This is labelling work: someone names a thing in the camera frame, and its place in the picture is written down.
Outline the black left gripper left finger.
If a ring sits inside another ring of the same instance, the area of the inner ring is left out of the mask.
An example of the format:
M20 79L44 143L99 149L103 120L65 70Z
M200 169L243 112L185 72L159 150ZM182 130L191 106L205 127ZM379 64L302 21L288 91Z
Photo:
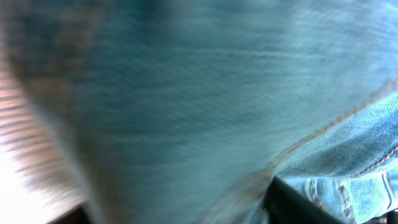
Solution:
M48 224L93 224L82 207L78 207Z

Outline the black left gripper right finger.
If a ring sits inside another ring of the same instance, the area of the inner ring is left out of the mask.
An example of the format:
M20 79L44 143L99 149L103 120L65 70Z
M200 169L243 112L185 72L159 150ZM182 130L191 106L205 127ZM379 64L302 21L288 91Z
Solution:
M271 224L341 224L278 177L266 190L264 208Z

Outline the light blue denim jeans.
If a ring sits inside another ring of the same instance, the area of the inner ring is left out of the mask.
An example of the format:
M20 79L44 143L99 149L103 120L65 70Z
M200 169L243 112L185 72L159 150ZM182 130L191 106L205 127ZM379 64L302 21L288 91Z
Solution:
M397 2L2 1L7 64L96 223L397 207Z

